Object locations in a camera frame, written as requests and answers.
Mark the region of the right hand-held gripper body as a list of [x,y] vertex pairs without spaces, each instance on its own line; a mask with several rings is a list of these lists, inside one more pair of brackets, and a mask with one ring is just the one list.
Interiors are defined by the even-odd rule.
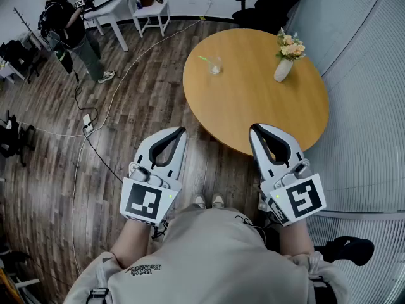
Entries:
[[284,227],[327,207],[320,176],[302,160],[280,177],[264,180],[260,186],[258,209],[270,212]]

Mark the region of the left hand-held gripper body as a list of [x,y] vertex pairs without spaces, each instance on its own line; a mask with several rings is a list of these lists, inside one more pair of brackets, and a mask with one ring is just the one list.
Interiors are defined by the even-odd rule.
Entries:
[[151,169],[133,161],[129,169],[130,175],[123,180],[120,213],[127,219],[160,226],[181,191],[181,167]]

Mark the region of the clear glass cup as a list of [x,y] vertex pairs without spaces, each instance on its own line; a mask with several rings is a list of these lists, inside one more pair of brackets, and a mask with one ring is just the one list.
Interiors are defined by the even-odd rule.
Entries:
[[209,72],[213,75],[217,75],[222,70],[222,60],[219,56],[209,56],[208,60],[208,69]]

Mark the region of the person's left forearm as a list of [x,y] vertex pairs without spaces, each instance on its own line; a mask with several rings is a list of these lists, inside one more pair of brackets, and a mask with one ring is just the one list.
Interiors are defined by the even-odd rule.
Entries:
[[147,255],[150,233],[150,225],[136,220],[128,219],[126,221],[118,239],[110,250],[121,268],[128,268]]

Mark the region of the person's right forearm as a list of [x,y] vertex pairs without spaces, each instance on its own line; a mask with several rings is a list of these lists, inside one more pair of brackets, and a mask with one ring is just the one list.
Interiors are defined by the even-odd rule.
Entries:
[[306,219],[278,228],[280,254],[287,256],[310,255],[315,252],[309,236]]

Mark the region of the white ribbed vase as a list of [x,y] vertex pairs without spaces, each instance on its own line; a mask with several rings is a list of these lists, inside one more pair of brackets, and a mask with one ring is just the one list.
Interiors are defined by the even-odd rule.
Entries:
[[289,74],[294,62],[282,58],[274,73],[274,79],[277,82],[282,82]]

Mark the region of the person's beige sweatshirt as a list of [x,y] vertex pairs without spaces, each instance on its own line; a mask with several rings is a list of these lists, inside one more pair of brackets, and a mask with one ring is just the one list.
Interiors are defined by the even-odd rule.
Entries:
[[348,304],[343,273],[320,253],[266,248],[244,216],[191,206],[161,248],[121,268],[110,251],[79,276],[64,304]]

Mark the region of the yellow flower bouquet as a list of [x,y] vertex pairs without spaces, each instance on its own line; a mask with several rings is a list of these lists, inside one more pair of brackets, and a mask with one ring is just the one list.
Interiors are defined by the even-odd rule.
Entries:
[[301,41],[297,32],[294,35],[287,35],[285,30],[281,28],[277,33],[278,53],[276,57],[288,61],[295,61],[305,57],[305,46]]

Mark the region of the black chair with backpack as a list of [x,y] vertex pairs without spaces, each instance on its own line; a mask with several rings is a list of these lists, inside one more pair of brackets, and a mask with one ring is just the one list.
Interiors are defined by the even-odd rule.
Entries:
[[4,158],[11,158],[19,155],[20,163],[26,167],[23,161],[23,148],[28,147],[34,151],[35,146],[28,143],[29,132],[35,132],[36,128],[29,125],[24,129],[16,120],[15,115],[10,115],[9,110],[6,111],[6,120],[0,118],[0,155]]

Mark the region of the white desk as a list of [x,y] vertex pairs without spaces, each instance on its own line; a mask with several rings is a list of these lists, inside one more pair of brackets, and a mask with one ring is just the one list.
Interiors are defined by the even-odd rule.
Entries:
[[96,28],[98,29],[98,32],[103,36],[104,35],[104,30],[99,23],[99,18],[105,16],[108,19],[108,22],[113,29],[116,38],[118,39],[118,42],[120,43],[121,48],[123,49],[124,52],[128,51],[128,46],[127,43],[125,42],[123,35],[118,27],[117,21],[116,21],[116,15],[115,15],[115,9],[118,7],[119,4],[121,4],[123,1],[127,2],[128,9],[130,11],[130,14],[134,12],[133,6],[131,5],[130,0],[114,0],[110,3],[107,3],[105,6],[97,9],[96,11],[90,11],[85,14],[84,18],[88,21],[93,21]]

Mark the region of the cluttered metal rack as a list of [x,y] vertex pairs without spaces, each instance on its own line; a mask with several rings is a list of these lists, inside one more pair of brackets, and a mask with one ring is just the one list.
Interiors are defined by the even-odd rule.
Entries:
[[19,264],[26,264],[28,259],[28,254],[13,251],[8,243],[0,242],[0,304],[42,304],[27,289],[40,280],[22,281],[18,277]]

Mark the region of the black chair with bags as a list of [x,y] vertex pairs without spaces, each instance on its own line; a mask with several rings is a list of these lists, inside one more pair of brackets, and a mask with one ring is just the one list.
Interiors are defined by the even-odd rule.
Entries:
[[41,53],[33,43],[31,47],[25,47],[20,41],[10,40],[7,44],[0,45],[0,57],[4,61],[10,62],[19,72],[28,71],[28,83],[31,83],[31,77],[35,73],[40,75],[38,67],[41,63],[47,62],[47,58]]

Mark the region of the black coat rack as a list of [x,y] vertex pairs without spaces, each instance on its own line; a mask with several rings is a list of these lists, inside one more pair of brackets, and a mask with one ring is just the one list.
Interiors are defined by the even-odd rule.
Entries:
[[14,11],[14,14],[16,14],[18,16],[18,18],[21,20],[21,23],[27,28],[27,30],[29,32],[32,32],[32,29],[30,28],[29,23],[23,17],[23,13],[19,12],[16,7],[13,8],[13,11]]

